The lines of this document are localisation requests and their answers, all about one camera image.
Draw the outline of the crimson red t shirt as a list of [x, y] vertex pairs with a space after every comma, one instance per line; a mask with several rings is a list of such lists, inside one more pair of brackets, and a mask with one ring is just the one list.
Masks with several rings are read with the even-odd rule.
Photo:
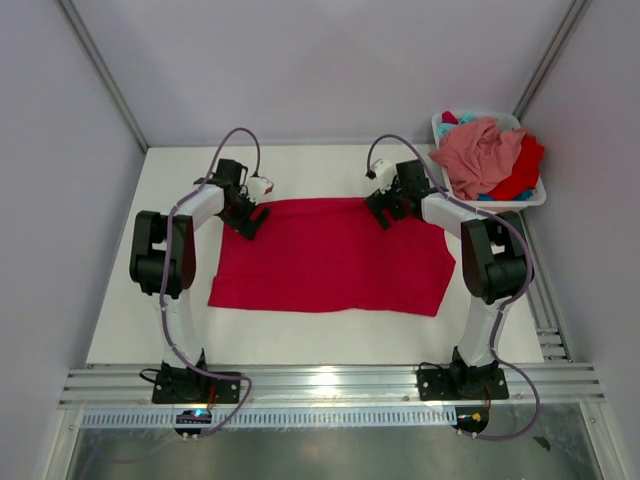
[[254, 239], [224, 229], [209, 306], [438, 313], [456, 264], [441, 228], [405, 218], [385, 230], [361, 198], [266, 206]]

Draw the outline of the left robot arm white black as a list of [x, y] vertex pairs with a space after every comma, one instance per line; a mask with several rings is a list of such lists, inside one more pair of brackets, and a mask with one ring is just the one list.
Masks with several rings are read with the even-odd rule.
[[165, 342], [152, 380], [154, 404], [237, 404], [241, 375], [209, 370], [192, 315], [190, 289], [196, 275], [195, 233], [217, 217], [241, 237], [252, 240], [270, 210], [260, 202], [271, 180], [231, 159], [194, 182], [192, 190], [166, 212], [140, 211], [134, 221], [129, 274], [155, 308]]

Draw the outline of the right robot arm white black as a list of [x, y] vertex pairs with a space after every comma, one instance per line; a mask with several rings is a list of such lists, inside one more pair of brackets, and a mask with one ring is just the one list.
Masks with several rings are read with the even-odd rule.
[[379, 159], [368, 164], [366, 176], [376, 181], [377, 188], [365, 204], [383, 229], [414, 216], [461, 242], [462, 275], [471, 295], [465, 329], [448, 365], [418, 366], [420, 399], [508, 398], [498, 340], [513, 299], [533, 276], [519, 215], [481, 214], [440, 193], [420, 160], [393, 164]]

